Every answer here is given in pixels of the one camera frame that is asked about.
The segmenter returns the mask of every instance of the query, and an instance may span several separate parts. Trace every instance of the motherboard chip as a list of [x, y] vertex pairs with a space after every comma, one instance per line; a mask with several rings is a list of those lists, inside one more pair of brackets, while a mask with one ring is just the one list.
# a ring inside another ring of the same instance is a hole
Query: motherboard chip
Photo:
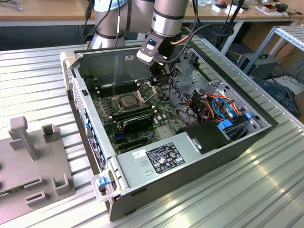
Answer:
[[156, 128], [156, 132], [161, 140], [173, 136], [172, 131], [166, 125]]
[[133, 107], [138, 105], [138, 101], [134, 95], [127, 95], [120, 98], [124, 108]]

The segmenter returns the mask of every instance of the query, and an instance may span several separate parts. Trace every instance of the motherboard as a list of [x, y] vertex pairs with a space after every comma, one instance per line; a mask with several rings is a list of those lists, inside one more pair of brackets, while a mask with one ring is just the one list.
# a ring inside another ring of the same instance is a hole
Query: motherboard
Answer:
[[167, 92], [148, 81], [106, 88], [95, 84], [91, 97], [116, 153], [169, 138], [187, 125]]

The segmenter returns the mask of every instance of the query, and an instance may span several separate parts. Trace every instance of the sticker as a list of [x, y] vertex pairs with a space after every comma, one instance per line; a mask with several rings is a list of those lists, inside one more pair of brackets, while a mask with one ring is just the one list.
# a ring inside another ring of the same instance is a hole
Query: sticker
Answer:
[[185, 163], [181, 154], [172, 142], [147, 151], [146, 154], [158, 174]]
[[129, 61], [129, 60], [133, 60], [133, 59], [134, 59], [134, 56], [125, 56], [124, 57], [125, 61]]
[[140, 150], [140, 151], [133, 152], [132, 155], [133, 155], [134, 159], [141, 158], [143, 156], [146, 156], [146, 150], [143, 149], [143, 150]]

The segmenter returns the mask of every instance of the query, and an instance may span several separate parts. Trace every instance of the power supply unit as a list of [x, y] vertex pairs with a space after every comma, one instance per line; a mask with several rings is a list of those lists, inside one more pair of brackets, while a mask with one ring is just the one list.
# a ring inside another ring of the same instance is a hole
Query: power supply unit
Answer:
[[[243, 54], [237, 61], [237, 66], [244, 70], [250, 60], [253, 58], [254, 53]], [[274, 68], [279, 64], [279, 60], [273, 57], [271, 54], [264, 52], [256, 60], [248, 75], [256, 78], [266, 79], [269, 77]]]

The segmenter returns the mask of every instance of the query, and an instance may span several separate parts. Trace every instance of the blue cable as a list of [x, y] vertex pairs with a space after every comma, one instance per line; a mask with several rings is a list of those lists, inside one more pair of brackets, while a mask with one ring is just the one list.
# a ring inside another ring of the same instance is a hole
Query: blue cable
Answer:
[[232, 116], [237, 116], [237, 114], [231, 109], [231, 107], [229, 106], [229, 104], [227, 103], [227, 101], [226, 101], [224, 98], [222, 98], [222, 97], [215, 97], [215, 98], [212, 100], [212, 109], [213, 109], [213, 111], [214, 111], [216, 114], [222, 116], [222, 117], [225, 119], [224, 115], [218, 113], [218, 112], [216, 111], [216, 109], [215, 109], [214, 103], [215, 103], [215, 100], [216, 100], [216, 99], [219, 99], [219, 100], [221, 100], [221, 101], [224, 102], [224, 104], [226, 105], [227, 109], [230, 111], [230, 113], [232, 114]]
[[223, 114], [219, 113], [219, 112], [216, 110], [216, 108], [215, 108], [215, 106], [214, 106], [215, 99], [216, 99], [216, 98], [214, 98], [214, 99], [212, 100], [212, 103], [211, 103], [212, 109], [213, 109], [213, 111], [214, 111], [216, 114], [220, 115], [221, 117], [223, 117], [223, 118], [225, 119], [225, 116], [224, 116]]

